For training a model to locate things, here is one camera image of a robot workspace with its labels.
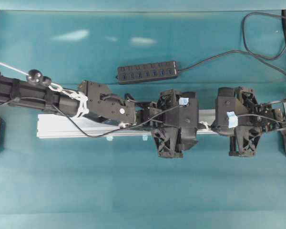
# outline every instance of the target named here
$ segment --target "white cable tie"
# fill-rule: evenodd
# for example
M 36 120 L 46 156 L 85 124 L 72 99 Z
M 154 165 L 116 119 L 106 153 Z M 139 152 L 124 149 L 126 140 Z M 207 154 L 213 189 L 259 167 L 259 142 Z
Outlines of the white cable tie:
M 62 86 L 60 86 L 60 85 L 57 84 L 57 83 L 51 83 L 51 85 L 49 86 L 49 88 L 51 89 L 51 91 L 54 91 L 54 92 L 62 92 L 62 91 L 63 91 Z

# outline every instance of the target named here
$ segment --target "black cable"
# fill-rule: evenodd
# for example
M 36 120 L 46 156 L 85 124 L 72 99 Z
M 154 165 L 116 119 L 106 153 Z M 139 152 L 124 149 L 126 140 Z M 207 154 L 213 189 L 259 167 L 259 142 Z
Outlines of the black cable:
M 104 137 L 106 135 L 109 135 L 109 134 L 112 134 L 112 133 L 115 133 L 115 132 L 118 132 L 118 131 L 122 131 L 122 130 L 127 130 L 127 129 L 133 129 L 133 128 L 137 128 L 137 127 L 140 127 L 150 121 L 152 121 L 154 118 L 166 113 L 166 112 L 169 112 L 177 107 L 184 107 L 184 105 L 177 105 L 177 106 L 173 106 L 169 109 L 166 109 L 164 111 L 161 111 L 157 114 L 155 114 L 154 116 L 150 117 L 148 120 L 140 123 L 140 124 L 137 124 L 137 125 L 131 125 L 131 126 L 128 126 L 128 127 L 125 127 L 125 128 L 120 128 L 120 129 L 116 129 L 116 130 L 112 130 L 112 131 L 109 131 L 107 133 L 104 133 L 104 134 L 101 134 L 101 135 L 97 135 L 97 136 L 92 136 L 92 135 L 89 135 L 87 134 L 86 132 L 84 132 L 69 116 L 67 116 L 64 112 L 62 112 L 57 106 L 55 105 L 52 105 L 61 115 L 65 116 L 82 134 L 84 134 L 85 136 L 87 137 Z
M 40 98 L 35 98 L 35 97 L 21 97 L 20 99 L 33 99 L 33 100 L 39 100 L 39 101 L 43 101 L 46 102 L 44 99 L 40 99 Z M 1 103 L 0 106 L 4 106 L 4 105 L 8 105 L 12 102 L 14 102 L 15 99 L 10 99 L 4 103 Z
M 6 102 L 4 102 L 4 103 L 1 103 L 0 106 L 7 105 L 7 104 L 9 104 L 9 103 L 11 103 L 11 102 L 13 102 L 12 99 L 10 99 L 10 100 L 8 100 L 8 101 L 6 101 Z
M 239 114 L 239 115 L 237 115 L 237 117 L 245 117 L 245 116 L 261 117 L 261 118 L 269 119 L 269 120 L 277 122 L 277 123 L 285 123 L 286 124 L 286 121 L 279 121 L 279 120 L 276 120 L 276 119 L 273 119 L 273 118 L 269 118 L 269 117 L 266 117 L 266 116 L 263 116 L 263 115 L 259 115 L 259 114 L 257 114 L 257 115 L 256 114 Z
M 279 59 L 283 54 L 284 52 L 286 51 L 286 44 L 284 46 L 284 48 L 281 50 L 281 52 L 274 56 L 274 57 L 269 57 L 269 56 L 265 56 L 265 55 L 261 55 L 261 54 L 256 54 L 252 51 L 250 51 L 250 49 L 248 48 L 248 45 L 246 43 L 246 38 L 245 38 L 245 21 L 248 17 L 250 17 L 251 15 L 263 15 L 263 16 L 268 16 L 268 17 L 274 17 L 274 18 L 281 18 L 281 19 L 284 19 L 286 20 L 286 17 L 285 16 L 281 16 L 281 15 L 276 15 L 276 14 L 271 14 L 271 13 L 262 13 L 262 12 L 252 12 L 252 13 L 249 13 L 247 15 L 244 16 L 243 20 L 242 20 L 242 36 L 243 36 L 243 42 L 244 42 L 244 47 L 247 51 L 242 51 L 242 50 L 230 50 L 230 51 L 227 51 L 227 52 L 223 52 L 221 54 L 218 54 L 218 55 L 215 55 L 215 56 L 212 56 L 212 57 L 209 57 L 207 59 L 204 59 L 198 63 L 195 63 L 193 65 L 190 65 L 189 67 L 187 68 L 183 68 L 183 69 L 180 69 L 178 70 L 179 73 L 181 72 L 184 72 L 184 71 L 188 71 L 194 67 L 197 67 L 205 62 L 208 62 L 208 61 L 211 61 L 211 60 L 214 60 L 214 59 L 217 59 L 219 57 L 222 57 L 222 56 L 226 56 L 228 54 L 231 54 L 231 53 L 241 53 L 241 54 L 246 54 L 246 55 L 251 55 L 253 56 L 254 58 L 256 58 L 258 61 L 260 61 L 261 63 L 265 64 L 266 66 L 270 67 L 270 68 L 273 68 L 275 70 L 277 70 L 278 72 L 282 73 L 284 76 L 286 76 L 286 72 L 272 64 L 269 64 L 268 62 L 266 62 L 265 60 L 269 60 L 269 61 L 273 61 L 273 60 L 277 60 Z

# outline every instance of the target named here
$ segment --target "silver aluminum beam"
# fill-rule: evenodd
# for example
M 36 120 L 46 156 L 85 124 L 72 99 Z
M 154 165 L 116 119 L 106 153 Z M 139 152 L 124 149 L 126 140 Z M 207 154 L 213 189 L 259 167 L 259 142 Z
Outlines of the silver aluminum beam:
M 215 120 L 215 110 L 199 110 L 199 121 L 207 122 L 210 126 Z M 73 121 L 87 134 L 97 136 L 108 131 L 118 129 L 114 125 L 106 125 L 94 122 L 87 118 L 73 118 Z M 198 130 L 197 134 L 215 134 L 209 129 Z M 113 136 L 149 136 L 149 131 L 122 130 L 107 136 L 112 140 Z M 37 122 L 37 137 L 39 138 L 63 138 L 85 137 L 66 117 L 54 114 L 39 114 Z

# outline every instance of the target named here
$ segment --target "teal cloth backdrop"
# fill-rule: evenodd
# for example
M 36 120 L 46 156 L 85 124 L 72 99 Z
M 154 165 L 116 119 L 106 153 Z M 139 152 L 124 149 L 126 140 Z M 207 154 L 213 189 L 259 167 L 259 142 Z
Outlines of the teal cloth backdrop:
M 0 61 L 37 68 L 70 88 L 81 80 L 107 83 L 138 100 L 156 100 L 171 88 L 196 91 L 201 109 L 214 108 L 221 86 L 252 87 L 259 102 L 285 98 L 283 75 L 240 54 L 175 80 L 116 83 L 120 65 L 176 60 L 183 68 L 243 49 L 246 14 L 1 11 Z M 280 20 L 254 16 L 246 31 L 255 52 L 282 48 Z M 286 54 L 274 64 L 286 70 Z M 158 158 L 150 137 L 40 140 L 38 113 L 0 108 L 0 229 L 286 229 L 286 156 L 278 133 L 264 135 L 253 158 L 229 157 L 228 138 L 199 135 L 183 159 L 170 160 Z

